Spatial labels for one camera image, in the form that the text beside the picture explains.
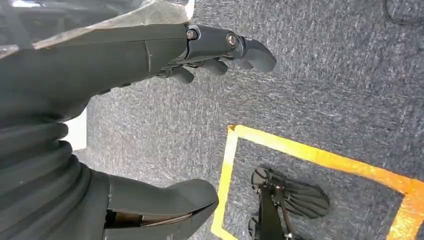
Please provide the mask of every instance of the yellow tape square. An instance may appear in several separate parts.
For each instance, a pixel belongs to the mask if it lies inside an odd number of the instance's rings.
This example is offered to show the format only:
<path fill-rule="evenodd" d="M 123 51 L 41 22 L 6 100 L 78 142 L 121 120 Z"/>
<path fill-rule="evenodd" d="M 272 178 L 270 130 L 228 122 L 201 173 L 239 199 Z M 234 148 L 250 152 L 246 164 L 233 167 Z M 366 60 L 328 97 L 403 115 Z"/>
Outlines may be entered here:
<path fill-rule="evenodd" d="M 217 237 L 223 240 L 238 240 L 223 229 L 223 222 L 239 138 L 329 169 L 368 178 L 404 194 L 405 197 L 386 239 L 415 239 L 424 221 L 424 182 L 243 125 L 231 125 L 228 127 L 218 187 L 219 205 L 213 215 L 211 227 L 211 232 Z"/>

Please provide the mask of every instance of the yellow floor marking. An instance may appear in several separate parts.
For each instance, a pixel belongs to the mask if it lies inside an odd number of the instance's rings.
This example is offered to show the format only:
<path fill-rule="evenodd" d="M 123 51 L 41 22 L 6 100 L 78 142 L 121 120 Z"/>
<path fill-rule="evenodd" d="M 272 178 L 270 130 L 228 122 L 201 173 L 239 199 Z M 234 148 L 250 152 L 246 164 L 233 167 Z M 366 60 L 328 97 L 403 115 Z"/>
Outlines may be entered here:
<path fill-rule="evenodd" d="M 424 182 L 242 125 L 231 125 L 228 127 L 228 136 L 218 188 L 219 205 L 213 216 L 211 228 L 212 233 L 219 238 L 223 240 L 237 240 L 237 238 L 223 229 L 222 226 L 238 138 L 249 140 L 326 168 L 368 178 L 404 194 L 405 197 L 399 207 L 387 239 L 415 239 L 424 220 Z"/>
<path fill-rule="evenodd" d="M 222 163 L 221 178 L 219 180 L 218 197 L 219 204 L 213 215 L 211 231 L 213 234 L 224 240 L 237 240 L 233 235 L 223 229 L 224 214 L 227 205 L 228 192 L 230 190 L 231 174 L 233 172 L 233 162 L 236 155 L 238 136 L 229 127 L 226 137 L 224 160 Z"/>

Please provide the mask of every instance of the robotic arm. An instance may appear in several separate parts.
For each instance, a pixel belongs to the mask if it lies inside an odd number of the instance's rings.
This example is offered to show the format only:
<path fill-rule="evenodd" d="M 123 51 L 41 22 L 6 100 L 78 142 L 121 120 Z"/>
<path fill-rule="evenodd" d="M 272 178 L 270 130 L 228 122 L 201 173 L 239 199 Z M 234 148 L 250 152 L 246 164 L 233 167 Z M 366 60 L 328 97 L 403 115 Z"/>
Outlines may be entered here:
<path fill-rule="evenodd" d="M 185 68 L 271 71 L 260 42 L 202 25 L 98 29 L 0 59 L 0 239 L 185 240 L 218 205 L 199 179 L 158 188 L 89 169 L 60 123 L 89 99 L 154 76 L 190 83 Z"/>

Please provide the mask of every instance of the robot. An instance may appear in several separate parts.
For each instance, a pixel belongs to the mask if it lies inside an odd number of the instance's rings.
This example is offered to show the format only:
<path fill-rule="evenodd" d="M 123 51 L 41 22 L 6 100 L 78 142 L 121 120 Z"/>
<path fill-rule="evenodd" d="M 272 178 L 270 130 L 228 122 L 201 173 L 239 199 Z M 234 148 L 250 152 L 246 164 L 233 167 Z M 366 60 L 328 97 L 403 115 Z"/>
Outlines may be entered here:
<path fill-rule="evenodd" d="M 275 57 L 256 40 L 187 22 L 94 29 L 34 47 L 134 4 L 106 3 L 0 3 L 1 240 L 185 240 L 218 205 L 205 180 L 159 188 L 90 169 L 60 140 L 68 133 L 62 122 L 112 88 L 152 77 L 190 83 L 187 69 L 222 75 L 226 62 L 268 72 Z"/>

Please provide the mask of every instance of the black cable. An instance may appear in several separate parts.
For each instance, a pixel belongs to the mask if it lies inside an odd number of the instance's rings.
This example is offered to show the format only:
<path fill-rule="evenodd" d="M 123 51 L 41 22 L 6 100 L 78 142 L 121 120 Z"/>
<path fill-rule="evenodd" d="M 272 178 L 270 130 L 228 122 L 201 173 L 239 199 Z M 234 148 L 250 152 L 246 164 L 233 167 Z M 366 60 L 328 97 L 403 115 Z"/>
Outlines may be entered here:
<path fill-rule="evenodd" d="M 401 19 L 401 18 L 393 17 L 392 15 L 390 15 L 389 9 L 387 7 L 388 0 L 382 0 L 382 1 L 383 1 L 383 12 L 384 12 L 384 16 L 390 22 L 392 22 L 394 24 L 399 24 L 399 25 L 424 24 L 424 17 L 417 17 L 416 19 L 413 19 L 413 20 L 406 20 L 406 19 Z"/>

